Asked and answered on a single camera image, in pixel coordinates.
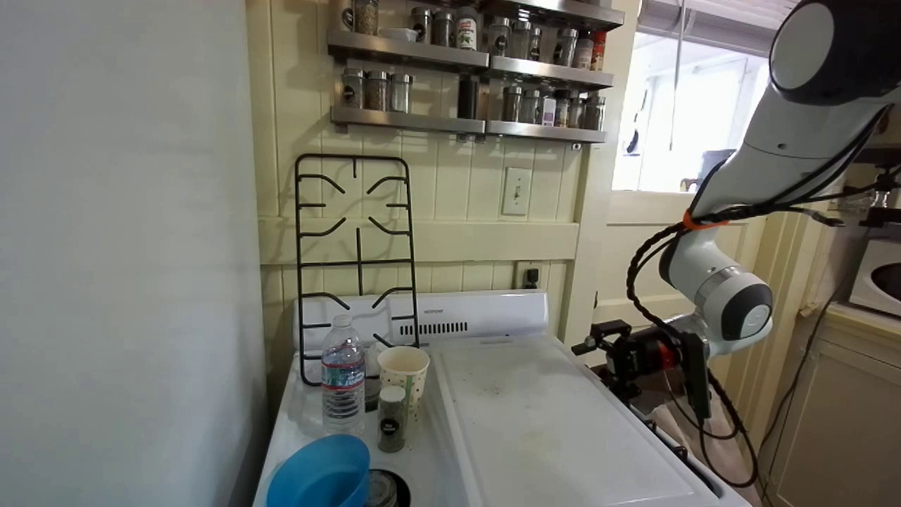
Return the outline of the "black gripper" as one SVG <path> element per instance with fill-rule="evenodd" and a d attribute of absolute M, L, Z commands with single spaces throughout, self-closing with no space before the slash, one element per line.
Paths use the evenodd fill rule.
<path fill-rule="evenodd" d="M 571 346 L 574 356 L 604 353 L 595 374 L 621 396 L 637 399 L 643 380 L 681 365 L 675 346 L 659 327 L 633 329 L 629 320 L 599 320 Z"/>

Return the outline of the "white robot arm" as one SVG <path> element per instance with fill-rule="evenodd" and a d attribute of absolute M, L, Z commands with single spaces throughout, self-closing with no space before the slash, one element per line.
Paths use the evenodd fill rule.
<path fill-rule="evenodd" d="M 691 298 L 680 318 L 650 315 L 646 329 L 598 323 L 583 340 L 599 350 L 599 380 L 637 399 L 650 374 L 681 372 L 708 388 L 708 363 L 771 332 L 771 287 L 726 256 L 726 222 L 798 211 L 823 195 L 873 134 L 901 92 L 901 0 L 799 0 L 768 46 L 768 87 L 742 146 L 699 187 L 680 222 L 649 237 L 626 275 L 646 265 Z"/>

